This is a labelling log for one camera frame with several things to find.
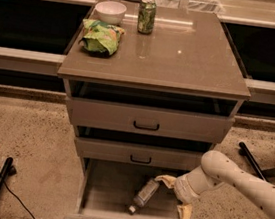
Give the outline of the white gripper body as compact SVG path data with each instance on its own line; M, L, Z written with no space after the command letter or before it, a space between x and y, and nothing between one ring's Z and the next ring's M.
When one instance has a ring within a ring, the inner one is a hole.
M176 181L174 182L173 191L176 194L178 200L185 204L190 204L195 199L200 197L200 195L195 193L195 191L190 186L186 174L180 177L178 176L176 178Z

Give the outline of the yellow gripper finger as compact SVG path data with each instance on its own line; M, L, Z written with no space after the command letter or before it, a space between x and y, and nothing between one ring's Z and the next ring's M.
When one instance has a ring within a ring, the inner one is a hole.
M162 181L166 187L168 187L170 190L175 188L175 181L177 180L176 177L172 177L172 175L159 175L155 177L155 180L157 182Z
M177 206L179 219L191 219L192 205L180 204Z

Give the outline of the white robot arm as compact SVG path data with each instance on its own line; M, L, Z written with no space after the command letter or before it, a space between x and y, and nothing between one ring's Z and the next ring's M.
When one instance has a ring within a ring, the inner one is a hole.
M205 191L228 184L237 189L268 217L275 219L275 185L242 170L230 158L219 151L208 151L202 155L200 166L182 176L159 175L181 202L177 206L179 219L190 219L192 203Z

